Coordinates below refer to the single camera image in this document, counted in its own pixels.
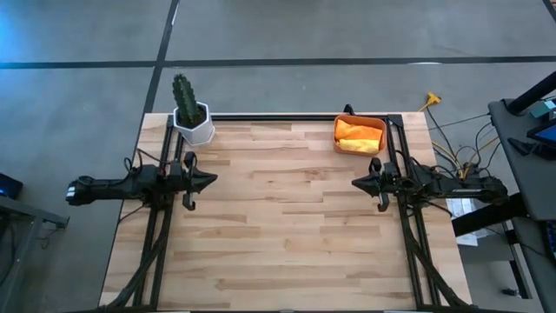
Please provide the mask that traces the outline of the black power strip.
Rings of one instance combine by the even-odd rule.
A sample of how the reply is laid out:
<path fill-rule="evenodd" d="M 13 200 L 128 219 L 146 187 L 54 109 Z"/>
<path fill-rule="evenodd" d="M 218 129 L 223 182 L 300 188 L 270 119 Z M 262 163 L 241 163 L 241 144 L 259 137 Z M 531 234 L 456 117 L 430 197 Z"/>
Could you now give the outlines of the black power strip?
<path fill-rule="evenodd" d="M 465 181 L 472 176 L 478 176 L 480 172 L 481 168 L 478 163 L 466 162 L 460 168 L 460 179 Z"/>

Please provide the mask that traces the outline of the green cactus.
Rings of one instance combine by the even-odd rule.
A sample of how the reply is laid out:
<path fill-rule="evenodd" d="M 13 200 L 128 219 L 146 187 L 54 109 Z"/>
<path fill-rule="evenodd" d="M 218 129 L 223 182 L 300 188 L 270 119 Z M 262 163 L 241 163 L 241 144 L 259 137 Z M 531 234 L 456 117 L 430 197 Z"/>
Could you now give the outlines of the green cactus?
<path fill-rule="evenodd" d="M 173 95 L 178 109 L 177 122 L 193 129 L 206 118 L 205 109 L 196 101 L 191 82 L 183 74 L 176 74 L 172 82 Z"/>

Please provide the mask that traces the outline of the black aluminium table frame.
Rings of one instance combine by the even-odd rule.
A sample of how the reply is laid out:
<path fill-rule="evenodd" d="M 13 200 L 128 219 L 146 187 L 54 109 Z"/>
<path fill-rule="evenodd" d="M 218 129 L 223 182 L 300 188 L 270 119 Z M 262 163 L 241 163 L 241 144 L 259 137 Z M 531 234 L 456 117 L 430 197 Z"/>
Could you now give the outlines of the black aluminium table frame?
<path fill-rule="evenodd" d="M 450 218 L 411 213 L 352 185 L 364 156 L 334 149 L 332 113 L 216 114 L 213 141 L 197 149 L 217 179 L 189 211 L 122 205 L 100 305 L 117 307 L 157 238 L 163 240 L 126 310 L 430 310 L 450 302 L 407 247 L 427 247 L 453 293 L 470 302 Z"/>

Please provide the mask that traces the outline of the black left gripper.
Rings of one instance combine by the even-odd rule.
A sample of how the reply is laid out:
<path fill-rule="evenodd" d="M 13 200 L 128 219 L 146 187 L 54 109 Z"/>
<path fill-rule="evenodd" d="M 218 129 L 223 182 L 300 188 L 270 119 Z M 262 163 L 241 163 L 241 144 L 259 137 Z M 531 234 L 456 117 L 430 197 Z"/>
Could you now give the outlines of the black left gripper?
<path fill-rule="evenodd" d="M 167 187 L 171 193 L 185 192 L 182 197 L 182 205 L 189 211 L 195 210 L 193 200 L 194 187 L 192 183 L 193 173 L 196 169 L 197 158 L 195 152 L 189 151 L 185 154 L 183 161 L 174 160 L 169 163 L 167 175 Z M 210 184 L 214 183 L 218 176 L 202 170 L 195 170 L 195 192 L 201 193 Z"/>

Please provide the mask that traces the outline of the orange microfiber towel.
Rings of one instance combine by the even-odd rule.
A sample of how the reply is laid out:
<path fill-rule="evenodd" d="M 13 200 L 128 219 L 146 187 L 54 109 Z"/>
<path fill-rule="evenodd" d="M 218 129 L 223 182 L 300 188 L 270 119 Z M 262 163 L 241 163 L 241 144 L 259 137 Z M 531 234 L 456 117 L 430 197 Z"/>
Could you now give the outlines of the orange microfiber towel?
<path fill-rule="evenodd" d="M 380 141 L 384 126 L 373 120 L 372 125 L 351 124 L 344 120 L 337 120 L 334 128 L 334 139 L 344 140 L 375 140 Z"/>

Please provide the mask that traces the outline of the grey desk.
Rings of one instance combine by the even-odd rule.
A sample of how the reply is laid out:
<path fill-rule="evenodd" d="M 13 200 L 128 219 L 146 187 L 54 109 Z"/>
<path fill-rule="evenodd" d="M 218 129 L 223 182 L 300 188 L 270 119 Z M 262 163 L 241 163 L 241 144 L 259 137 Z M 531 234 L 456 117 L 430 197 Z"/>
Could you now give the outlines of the grey desk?
<path fill-rule="evenodd" d="M 489 205 L 453 222 L 458 236 L 510 220 L 545 313 L 556 313 L 556 258 L 546 250 L 541 230 L 544 222 L 556 222 L 556 159 L 523 156 L 509 140 L 523 142 L 529 130 L 540 126 L 540 121 L 528 115 L 526 109 L 555 90 L 556 71 L 516 99 L 488 104 L 518 192 L 501 206 Z"/>
<path fill-rule="evenodd" d="M 31 245 L 44 223 L 64 229 L 68 215 L 39 209 L 17 200 L 23 183 L 0 173 L 0 249 L 9 248 L 7 261 L 0 260 L 0 313 L 11 313 L 23 283 Z"/>

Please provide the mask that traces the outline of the orange plastic basket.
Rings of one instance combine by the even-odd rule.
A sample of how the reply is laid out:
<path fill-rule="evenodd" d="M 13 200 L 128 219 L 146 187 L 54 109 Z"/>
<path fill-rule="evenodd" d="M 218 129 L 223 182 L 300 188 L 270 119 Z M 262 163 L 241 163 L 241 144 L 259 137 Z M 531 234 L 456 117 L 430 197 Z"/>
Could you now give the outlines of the orange plastic basket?
<path fill-rule="evenodd" d="M 360 153 L 360 152 L 353 152 L 353 151 L 346 151 L 346 150 L 342 150 L 339 146 L 338 146 L 338 141 L 336 141 L 334 139 L 334 150 L 338 153 L 346 153 L 346 154 L 355 154 L 355 155 L 360 155 L 360 156 L 366 156 L 366 157 L 374 157 L 377 156 L 382 150 L 384 150 L 387 147 L 387 125 L 386 123 L 379 119 L 379 118 L 374 118 L 374 117 L 360 117 L 360 116 L 351 116 L 351 115 L 340 115 L 337 116 L 334 120 L 334 128 L 335 128 L 335 123 L 337 120 L 344 120 L 347 123 L 351 123 L 351 124 L 366 124 L 366 125 L 372 125 L 373 124 L 373 120 L 375 120 L 375 122 L 377 123 L 382 123 L 384 126 L 383 129 L 383 133 L 381 136 L 381 140 L 380 142 L 380 151 L 376 154 L 367 154 L 367 153 Z"/>

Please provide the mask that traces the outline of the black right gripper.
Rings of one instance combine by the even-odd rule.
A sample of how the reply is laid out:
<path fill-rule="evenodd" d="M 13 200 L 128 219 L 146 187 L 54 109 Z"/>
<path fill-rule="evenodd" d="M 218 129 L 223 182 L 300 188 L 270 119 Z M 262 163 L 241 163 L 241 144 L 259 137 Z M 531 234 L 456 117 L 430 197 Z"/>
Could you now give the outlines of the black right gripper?
<path fill-rule="evenodd" d="M 400 172 L 395 163 L 382 163 L 378 157 L 373 157 L 369 165 L 369 174 L 355 178 L 351 184 L 370 196 L 377 196 L 378 211 L 385 212 L 390 204 L 388 195 L 396 195 L 399 192 Z"/>

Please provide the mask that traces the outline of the black tablet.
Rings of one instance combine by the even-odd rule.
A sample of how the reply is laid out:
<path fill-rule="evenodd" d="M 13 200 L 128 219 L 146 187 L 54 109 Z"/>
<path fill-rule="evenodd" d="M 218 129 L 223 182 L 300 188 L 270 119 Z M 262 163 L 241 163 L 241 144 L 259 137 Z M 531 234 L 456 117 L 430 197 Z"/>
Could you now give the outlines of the black tablet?
<path fill-rule="evenodd" d="M 550 120 L 529 130 L 526 136 L 540 143 L 556 148 L 556 119 Z"/>

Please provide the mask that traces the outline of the yellow microfiber towel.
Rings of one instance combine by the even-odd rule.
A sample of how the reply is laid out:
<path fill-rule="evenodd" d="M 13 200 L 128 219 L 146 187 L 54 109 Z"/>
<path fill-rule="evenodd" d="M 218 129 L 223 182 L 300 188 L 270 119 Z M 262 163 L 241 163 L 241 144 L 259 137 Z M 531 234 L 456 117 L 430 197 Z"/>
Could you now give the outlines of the yellow microfiber towel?
<path fill-rule="evenodd" d="M 380 151 L 380 142 L 371 139 L 340 139 L 338 146 L 342 150 L 376 154 Z"/>

